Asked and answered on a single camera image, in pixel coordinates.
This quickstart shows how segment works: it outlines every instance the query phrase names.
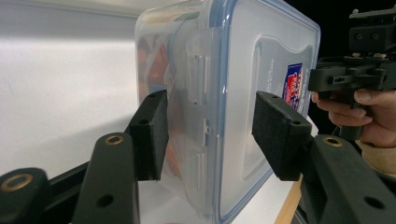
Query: printed label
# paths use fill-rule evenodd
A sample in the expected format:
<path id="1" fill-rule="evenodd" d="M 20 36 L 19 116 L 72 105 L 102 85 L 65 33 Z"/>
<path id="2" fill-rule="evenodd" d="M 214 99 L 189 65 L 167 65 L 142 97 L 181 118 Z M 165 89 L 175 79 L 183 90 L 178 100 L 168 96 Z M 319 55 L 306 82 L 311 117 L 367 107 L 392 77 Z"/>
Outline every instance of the printed label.
<path id="1" fill-rule="evenodd" d="M 282 98 L 288 105 L 297 110 L 300 103 L 301 80 L 303 77 L 303 64 L 297 63 L 288 66 Z"/>

